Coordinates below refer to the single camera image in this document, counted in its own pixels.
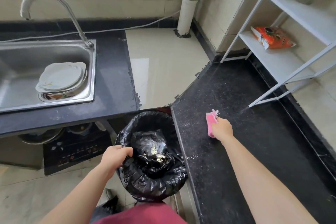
cable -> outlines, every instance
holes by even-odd
[[[157,23],[159,21],[162,21],[164,19],[173,17],[175,14],[179,13],[180,10],[178,10],[177,12],[163,17],[161,19],[158,19],[156,21],[153,21],[151,23],[145,24],[145,25],[140,25],[140,26],[134,26],[134,27],[129,27],[129,28],[117,28],[117,29],[106,29],[106,30],[99,30],[99,31],[87,31],[84,32],[85,34],[93,34],[93,33],[103,33],[103,32],[110,32],[110,31],[120,31],[120,30],[129,30],[129,29],[135,29],[135,28],[143,28],[143,27],[147,27],[150,26],[154,23]],[[14,42],[14,41],[21,41],[21,40],[31,40],[31,39],[43,39],[43,38],[52,38],[52,37],[58,37],[58,36],[65,36],[65,35],[72,35],[72,34],[78,34],[78,32],[68,32],[68,33],[63,33],[63,34],[58,34],[58,35],[44,35],[44,36],[30,36],[30,37],[23,37],[23,38],[17,38],[17,39],[11,39],[11,40],[5,40],[5,41],[0,41],[0,43],[9,43],[9,42]]]

person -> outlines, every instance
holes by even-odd
[[[221,141],[231,161],[239,186],[256,224],[317,224],[294,194],[267,170],[234,136],[229,121],[217,117],[213,135]],[[130,147],[107,148],[98,164],[40,224],[88,224],[107,181],[126,156]],[[94,224],[185,224],[164,203],[141,204],[127,211],[104,217]]]

person's left arm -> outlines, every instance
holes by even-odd
[[[40,221],[40,224],[88,224],[107,181],[126,156],[132,154],[131,147],[108,147],[100,164],[92,169],[76,188]]]

faucet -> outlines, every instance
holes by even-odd
[[[32,5],[32,3],[34,2],[35,0],[22,0],[22,3],[21,3],[21,10],[20,10],[20,15],[21,17],[23,18],[26,18],[26,20],[29,20],[31,17],[30,17],[30,12],[29,12],[29,9],[30,9],[30,6]],[[86,49],[90,49],[90,48],[93,48],[94,44],[92,42],[90,42],[84,32],[82,31],[81,27],[79,26],[78,24],[78,21],[77,19],[75,18],[75,15],[73,13],[73,11],[71,10],[69,4],[65,1],[65,0],[58,0],[59,2],[61,2],[61,4],[67,9],[67,11],[69,12],[70,14],[70,17],[71,17],[71,20],[72,22],[74,23],[78,33],[79,33],[79,36],[81,37],[81,39],[83,40],[84,42],[84,46]]]

red shirt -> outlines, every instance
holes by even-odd
[[[187,224],[165,203],[136,205],[93,224]]]

